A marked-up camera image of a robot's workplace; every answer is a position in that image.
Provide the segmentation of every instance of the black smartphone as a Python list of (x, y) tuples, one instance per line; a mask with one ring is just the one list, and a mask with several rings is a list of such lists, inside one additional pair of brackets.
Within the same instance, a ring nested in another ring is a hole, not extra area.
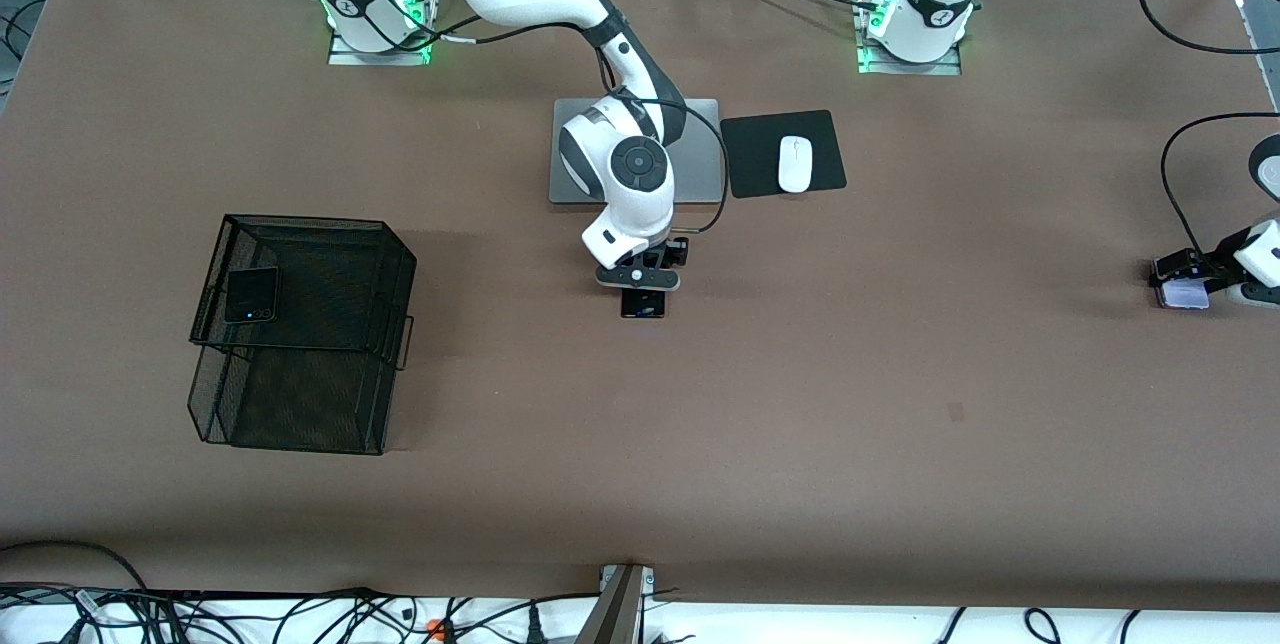
[(271, 321), (279, 307), (279, 269), (269, 266), (228, 271), (227, 307), (223, 311), (223, 321), (227, 324)]
[(622, 289), (623, 319), (662, 319), (667, 316), (667, 293)]

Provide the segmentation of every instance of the white computer mouse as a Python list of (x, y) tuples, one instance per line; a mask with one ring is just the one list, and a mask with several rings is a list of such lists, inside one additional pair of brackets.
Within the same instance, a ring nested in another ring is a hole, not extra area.
[(813, 142), (804, 137), (782, 137), (778, 143), (778, 187), (799, 195), (813, 179)]

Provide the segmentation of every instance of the table surface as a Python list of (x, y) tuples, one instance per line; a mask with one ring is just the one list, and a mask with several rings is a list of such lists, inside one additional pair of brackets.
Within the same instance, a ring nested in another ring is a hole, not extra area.
[[(1142, 283), (1184, 246), (1160, 147), (1268, 108), (1256, 61), (1134, 0), (983, 0), (964, 76), (859, 76), (833, 3), (614, 1), (723, 117), (828, 108), (849, 173), (728, 202), (662, 321), (618, 318), (591, 213), (547, 202), (552, 102), (599, 91), (576, 35), (326, 67), (310, 0), (50, 0), (0, 119), (0, 539), (187, 589), (550, 593), (635, 559), (704, 600), (1280, 600), (1280, 320)], [(1153, 3), (1247, 44), (1230, 0)], [(1274, 129), (1179, 143), (1203, 239), (1267, 211), (1244, 161)], [(416, 252), (392, 452), (197, 440), (186, 334), (228, 211), (383, 219)]]

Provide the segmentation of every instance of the black mesh basket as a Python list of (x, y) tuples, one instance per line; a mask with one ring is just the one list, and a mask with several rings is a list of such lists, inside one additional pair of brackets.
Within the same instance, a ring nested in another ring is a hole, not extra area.
[[(381, 221), (224, 216), (191, 328), (201, 353), (187, 407), (200, 438), (383, 453), (416, 265)], [(273, 268), (274, 309), (229, 324), (228, 278)]]

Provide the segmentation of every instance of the round joint cap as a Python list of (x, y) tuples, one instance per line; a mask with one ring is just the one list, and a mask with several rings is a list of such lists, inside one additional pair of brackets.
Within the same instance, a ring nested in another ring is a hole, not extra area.
[(627, 137), (613, 147), (609, 169), (623, 187), (653, 192), (667, 181), (667, 151), (648, 137)]

